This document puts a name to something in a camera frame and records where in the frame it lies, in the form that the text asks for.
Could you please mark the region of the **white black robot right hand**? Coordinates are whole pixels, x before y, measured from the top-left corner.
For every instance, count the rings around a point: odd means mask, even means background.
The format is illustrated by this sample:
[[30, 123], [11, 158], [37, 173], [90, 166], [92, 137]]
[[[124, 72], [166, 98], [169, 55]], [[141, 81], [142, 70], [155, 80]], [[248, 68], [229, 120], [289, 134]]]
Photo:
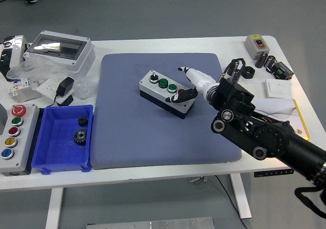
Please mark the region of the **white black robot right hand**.
[[187, 79], [195, 86], [192, 89], [182, 91], [171, 97], [166, 98], [168, 103], [182, 103], [191, 99], [195, 99], [200, 93], [204, 99], [211, 104], [212, 97], [214, 96], [219, 83], [211, 76], [189, 67], [179, 67], [179, 71], [186, 74]]

